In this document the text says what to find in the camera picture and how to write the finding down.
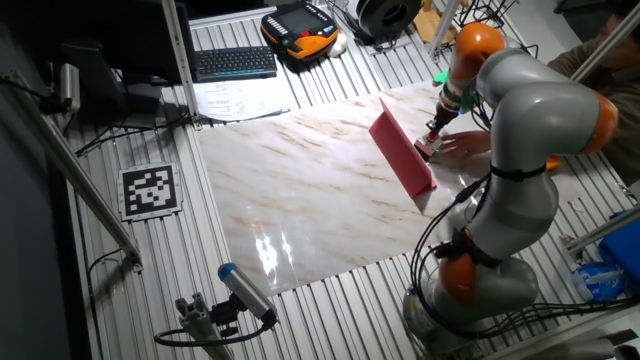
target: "keyboard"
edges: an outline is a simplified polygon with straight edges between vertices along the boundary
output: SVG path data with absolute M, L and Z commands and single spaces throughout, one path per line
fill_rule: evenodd
M 276 76 L 268 46 L 196 51 L 198 82 L 258 79 Z

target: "paper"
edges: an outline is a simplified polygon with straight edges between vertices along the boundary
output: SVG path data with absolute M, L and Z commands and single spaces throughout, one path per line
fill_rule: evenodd
M 284 89 L 277 77 L 195 84 L 198 110 L 215 120 L 236 121 L 280 112 Z

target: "orange controller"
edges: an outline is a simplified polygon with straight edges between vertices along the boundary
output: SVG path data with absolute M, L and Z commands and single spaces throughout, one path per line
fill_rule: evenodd
M 317 7 L 299 2 L 278 7 L 262 18 L 262 33 L 287 58 L 310 61 L 329 51 L 338 38 L 338 27 Z

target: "black cable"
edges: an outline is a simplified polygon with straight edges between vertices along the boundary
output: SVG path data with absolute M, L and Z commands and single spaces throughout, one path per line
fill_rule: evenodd
M 175 120 L 172 120 L 172 121 L 170 121 L 170 122 L 168 122 L 168 123 L 166 123 L 164 125 L 156 126 L 156 127 L 151 128 L 151 129 L 141 129 L 141 130 L 136 130 L 136 131 L 120 134 L 120 135 L 113 135 L 113 136 L 109 136 L 109 137 L 104 138 L 104 139 L 100 139 L 102 137 L 102 135 L 104 135 L 107 131 L 109 131 L 109 129 L 111 129 L 111 128 L 106 128 L 102 133 L 100 133 L 100 135 L 96 136 L 87 145 L 81 147 L 78 151 L 76 151 L 76 156 L 77 157 L 83 156 L 83 155 L 85 155 L 86 153 L 88 153 L 90 151 L 89 149 L 91 147 L 103 144 L 103 143 L 105 143 L 105 142 L 107 142 L 109 140 L 114 140 L 114 139 L 118 139 L 118 138 L 121 138 L 121 137 L 124 137 L 124 136 L 129 136 L 129 135 L 141 134 L 143 132 L 150 131 L 150 130 L 157 130 L 157 129 L 162 129 L 162 128 L 169 127 L 169 126 L 171 126 L 171 125 L 173 125 L 173 124 L 175 124 L 175 123 L 177 123 L 177 122 L 179 122 L 181 120 L 184 120 L 188 115 L 189 115 L 189 112 L 187 111 L 184 114 L 182 114 L 182 116 L 180 116 L 179 118 L 177 118 Z
M 75 118 L 76 118 L 76 114 L 71 115 L 71 118 L 69 118 L 69 122 L 67 123 L 67 126 L 65 126 L 64 130 L 62 130 L 62 136 L 67 136 L 67 131 L 69 131 L 69 128 L 71 127 L 71 123 Z
M 102 260 L 102 259 L 106 258 L 107 256 L 113 255 L 113 254 L 117 253 L 118 251 L 122 251 L 122 248 L 119 248 L 119 249 L 117 249 L 117 250 L 114 250 L 114 251 L 108 252 L 108 253 L 106 253 L 106 254 L 104 254 L 104 255 L 100 256 L 99 258 L 97 258 L 97 259 L 96 259 L 96 260 L 91 264 L 91 266 L 89 266 L 89 270 L 87 270 L 87 275 L 89 275 L 89 274 L 91 273 L 91 270 L 93 269 L 93 267 L 94 267 L 94 266 L 98 265 L 98 263 L 100 262 L 100 260 Z
M 96 331 L 96 339 L 98 340 L 98 350 L 100 351 L 100 358 L 104 360 L 102 354 L 102 340 L 100 336 L 100 327 L 98 326 L 98 312 L 96 310 L 96 302 L 93 295 L 93 285 L 91 283 L 91 276 L 88 276 L 89 269 L 87 268 L 87 262 L 89 258 L 87 256 L 87 243 L 84 237 L 84 227 L 82 226 L 82 214 L 80 214 L 80 201 L 78 201 L 78 194 L 74 194 L 76 202 L 76 214 L 78 215 L 78 226 L 80 227 L 80 241 L 82 242 L 82 256 L 84 258 L 84 269 L 87 274 L 87 289 L 89 291 L 89 303 L 91 304 L 91 316 L 93 317 L 93 326 Z
M 482 188 L 478 189 L 475 193 L 473 193 L 473 197 L 472 197 L 472 198 L 476 198 L 476 197 L 478 196 L 478 192 L 479 192 L 480 190 L 482 190 Z M 486 190 L 485 190 L 485 192 L 483 192 L 483 193 L 482 193 L 482 197 L 480 198 L 480 201 L 483 201 L 483 199 L 482 199 L 482 198 L 484 198 L 484 197 L 485 197 L 485 193 L 486 193 Z M 469 222 L 471 222 L 471 219 L 469 219 L 469 218 L 467 217 L 467 211 L 469 211 L 469 208 L 471 207 L 471 204 L 473 204 L 473 200 L 472 200 L 472 201 L 469 201 L 469 203 L 468 203 L 468 204 L 467 204 L 467 206 L 464 208 L 464 211 L 463 211 L 463 213 L 462 213 L 462 215 L 464 215 L 464 220 L 465 220 L 466 222 L 468 222 L 468 223 L 469 223 Z M 475 214 L 477 214 L 477 213 L 478 213 L 478 209 L 479 209 L 479 208 L 480 208 L 480 203 L 478 202 L 478 206 L 476 206 L 476 211 L 474 211 L 474 212 L 473 212 L 473 216 L 475 216 Z
M 22 90 L 22 91 L 24 91 L 24 92 L 36 97 L 36 98 L 42 100 L 42 101 L 47 101 L 47 102 L 51 101 L 51 99 L 48 96 L 42 95 L 37 91 L 31 90 L 28 87 L 22 86 L 22 85 L 18 84 L 17 82 L 9 79 L 6 76 L 0 76 L 0 84 L 7 84 L 7 85 L 10 85 L 10 86 L 13 86 L 13 87 L 15 87 L 17 89 L 20 89 L 20 90 Z
M 131 104 L 129 103 L 129 99 L 131 98 L 131 94 L 129 93 L 129 87 L 124 83 L 124 79 L 122 78 L 122 74 L 120 74 L 119 71 L 114 71 L 114 72 L 120 78 L 120 82 L 122 83 L 122 86 L 124 86 L 124 93 L 126 95 L 124 101 L 127 103 L 127 110 L 130 111 L 131 110 Z
M 539 50 L 540 50 L 540 46 L 538 46 L 538 44 L 533 44 L 533 45 L 529 45 L 529 46 L 524 46 L 524 45 L 522 45 L 522 44 L 521 44 L 520 46 L 521 46 L 521 47 L 522 47 L 522 48 L 523 48 L 527 53 L 529 53 L 529 55 L 532 55 L 532 54 L 529 52 L 529 49 L 535 48 L 535 50 L 536 50 L 535 55 L 532 55 L 532 56 L 533 56 L 534 58 L 536 58 L 536 59 L 538 58 L 538 52 L 539 52 Z
M 487 174 L 483 179 L 480 179 L 473 184 L 466 187 L 462 190 L 454 200 L 453 204 L 448 206 L 445 210 L 443 210 L 440 214 L 438 214 L 427 226 L 425 232 L 420 238 L 415 252 L 412 256 L 411 264 L 410 264 L 410 276 L 413 288 L 415 290 L 416 296 L 420 300 L 422 307 L 425 309 L 427 314 L 439 325 L 441 325 L 447 331 L 453 333 L 454 335 L 472 338 L 472 339 L 488 339 L 491 337 L 499 336 L 509 331 L 513 331 L 520 326 L 524 326 L 533 322 L 543 321 L 547 319 L 557 318 L 560 316 L 571 316 L 571 315 L 584 315 L 590 314 L 598 311 L 604 311 L 609 309 L 616 308 L 625 308 L 629 306 L 633 306 L 637 303 L 640 303 L 639 298 L 628 298 L 623 300 L 614 300 L 605 303 L 595 303 L 595 304 L 553 304 L 553 303 L 537 303 L 530 305 L 518 312 L 513 312 L 507 314 L 506 317 L 500 321 L 499 323 L 478 332 L 465 331 L 459 329 L 449 323 L 447 323 L 442 316 L 437 313 L 433 308 L 431 308 L 425 297 L 422 289 L 422 283 L 420 281 L 421 274 L 426 270 L 426 261 L 427 258 L 437 251 L 443 244 L 437 245 L 427 252 L 427 254 L 421 259 L 420 264 L 418 265 L 418 260 L 420 260 L 420 253 L 424 247 L 424 244 L 427 238 L 431 235 L 433 230 L 437 227 L 437 225 L 442 221 L 442 219 L 449 213 L 449 211 L 453 208 L 453 206 L 465 201 L 468 199 L 470 195 L 468 195 L 471 191 L 475 192 L 479 189 L 480 185 L 484 180 L 490 179 L 490 173 Z M 483 194 L 483 198 L 485 197 L 488 189 L 485 189 L 485 194 Z
M 351 33 L 355 35 L 358 31 L 351 25 L 351 22 L 349 21 L 349 14 L 340 6 L 338 6 L 334 0 L 325 0 L 325 2 L 331 8 L 331 14 L 335 16 L 337 19 L 342 20 L 344 25 L 346 25 L 347 28 L 351 30 Z
M 209 341 L 176 341 L 176 340 L 165 340 L 163 337 L 174 335 L 174 334 L 185 334 L 187 331 L 185 329 L 173 329 L 163 331 L 161 333 L 155 334 L 153 336 L 153 341 L 160 345 L 172 346 L 172 347 L 200 347 L 200 346 L 222 346 L 222 345 L 230 345 L 235 344 L 247 340 L 251 340 L 255 337 L 260 336 L 263 332 L 270 329 L 276 322 L 272 324 L 263 324 L 260 329 L 255 331 L 249 335 L 238 336 L 233 339 L 223 339 L 223 340 L 209 340 Z
M 7 77 L 7 76 L 0 76 L 0 85 L 2 85 L 2 84 L 7 84 L 7 85 L 12 86 L 14 88 L 20 89 L 20 90 L 28 93 L 29 95 L 37 98 L 38 100 L 41 101 L 41 104 L 40 104 L 41 105 L 41 109 L 42 109 L 42 103 L 46 103 L 52 109 L 56 109 L 57 112 L 66 113 L 68 111 L 67 107 L 65 105 L 63 105 L 61 102 L 53 101 L 51 97 L 46 96 L 46 95 L 42 95 L 39 92 L 31 90 L 26 86 L 22 86 L 22 85 L 18 84 L 17 82 L 9 79 L 9 77 Z
M 483 131 L 490 133 L 493 114 L 491 118 L 489 118 L 489 115 L 484 108 L 484 103 L 482 103 L 480 99 L 477 98 L 477 96 L 473 97 L 471 106 L 471 119 L 473 119 L 473 122 L 475 122 L 476 125 L 478 125 L 478 127 Z

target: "black stand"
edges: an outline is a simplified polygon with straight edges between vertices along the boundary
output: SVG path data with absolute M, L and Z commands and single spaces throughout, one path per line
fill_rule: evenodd
M 161 117 L 161 87 L 149 84 L 126 85 L 118 83 L 112 69 L 101 53 L 100 44 L 92 41 L 63 43 L 62 47 L 71 64 L 80 71 L 85 87 L 81 99 L 78 121 L 104 126 L 152 128 Z

